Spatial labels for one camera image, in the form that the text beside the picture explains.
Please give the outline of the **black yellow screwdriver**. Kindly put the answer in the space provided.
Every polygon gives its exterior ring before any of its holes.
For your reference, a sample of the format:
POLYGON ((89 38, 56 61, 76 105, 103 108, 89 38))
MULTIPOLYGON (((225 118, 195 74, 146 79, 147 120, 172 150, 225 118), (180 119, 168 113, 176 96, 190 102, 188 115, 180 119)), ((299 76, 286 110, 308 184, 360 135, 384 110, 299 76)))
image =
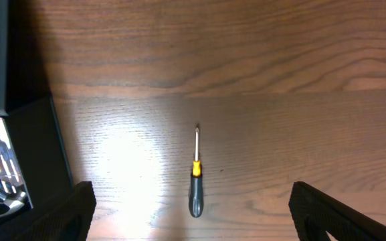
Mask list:
POLYGON ((200 124, 195 127, 195 153, 190 174, 189 212, 192 217, 198 218, 203 213, 203 168, 200 160, 200 124))

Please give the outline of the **small black-handled claw hammer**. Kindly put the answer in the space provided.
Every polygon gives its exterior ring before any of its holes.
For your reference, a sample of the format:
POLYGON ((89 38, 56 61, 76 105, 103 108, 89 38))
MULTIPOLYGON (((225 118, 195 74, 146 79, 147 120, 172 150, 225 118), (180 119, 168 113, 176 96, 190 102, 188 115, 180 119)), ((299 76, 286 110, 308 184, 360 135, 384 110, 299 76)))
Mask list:
POLYGON ((9 208, 5 213, 0 214, 0 218, 3 218, 23 208, 27 203, 27 194, 24 191, 6 193, 0 189, 0 199, 2 199, 3 204, 9 208))

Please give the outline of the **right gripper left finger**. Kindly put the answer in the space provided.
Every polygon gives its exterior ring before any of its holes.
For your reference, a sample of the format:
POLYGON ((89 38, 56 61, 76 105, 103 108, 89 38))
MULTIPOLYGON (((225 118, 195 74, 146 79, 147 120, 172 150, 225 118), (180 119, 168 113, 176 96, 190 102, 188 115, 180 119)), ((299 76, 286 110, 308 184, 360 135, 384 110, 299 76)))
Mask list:
POLYGON ((92 183, 82 181, 42 207, 0 225, 0 240, 85 240, 96 198, 92 183))

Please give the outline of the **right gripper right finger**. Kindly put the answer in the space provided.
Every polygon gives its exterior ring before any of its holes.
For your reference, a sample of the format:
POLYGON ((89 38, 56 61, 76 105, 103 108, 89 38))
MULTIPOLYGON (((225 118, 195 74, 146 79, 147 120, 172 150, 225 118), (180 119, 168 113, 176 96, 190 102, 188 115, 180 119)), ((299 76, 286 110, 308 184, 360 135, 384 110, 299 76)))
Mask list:
POLYGON ((386 240, 386 226, 303 181, 293 184, 288 205, 301 241, 386 240))

